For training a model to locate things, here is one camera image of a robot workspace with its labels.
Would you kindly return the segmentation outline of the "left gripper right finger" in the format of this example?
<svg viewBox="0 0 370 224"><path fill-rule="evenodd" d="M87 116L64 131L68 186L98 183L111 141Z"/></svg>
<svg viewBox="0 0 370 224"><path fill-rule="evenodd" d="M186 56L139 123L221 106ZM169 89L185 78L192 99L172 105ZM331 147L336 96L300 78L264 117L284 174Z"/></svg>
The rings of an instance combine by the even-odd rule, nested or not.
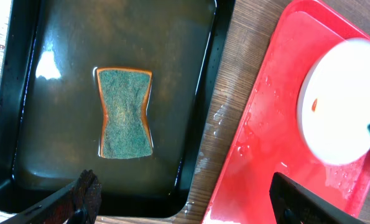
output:
<svg viewBox="0 0 370 224"><path fill-rule="evenodd" d="M364 224L280 172L269 196L277 224Z"/></svg>

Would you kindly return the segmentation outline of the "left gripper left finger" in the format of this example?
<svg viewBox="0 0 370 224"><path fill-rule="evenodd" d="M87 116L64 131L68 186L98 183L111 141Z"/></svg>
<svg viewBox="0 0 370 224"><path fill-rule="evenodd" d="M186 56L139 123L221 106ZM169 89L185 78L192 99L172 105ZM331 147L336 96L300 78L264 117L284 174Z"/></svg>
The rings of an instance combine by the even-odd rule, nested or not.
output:
<svg viewBox="0 0 370 224"><path fill-rule="evenodd" d="M84 170L76 181L4 223L94 223L101 202L101 184L97 176L92 170Z"/></svg>

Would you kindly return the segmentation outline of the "green orange sponge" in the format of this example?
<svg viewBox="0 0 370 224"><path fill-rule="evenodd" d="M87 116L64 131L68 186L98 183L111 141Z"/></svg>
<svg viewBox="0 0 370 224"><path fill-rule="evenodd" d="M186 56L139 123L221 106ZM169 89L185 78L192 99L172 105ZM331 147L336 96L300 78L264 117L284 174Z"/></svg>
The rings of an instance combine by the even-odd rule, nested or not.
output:
<svg viewBox="0 0 370 224"><path fill-rule="evenodd" d="M152 72L123 67L96 69L103 125L99 156L134 159L152 155L147 120Z"/></svg>

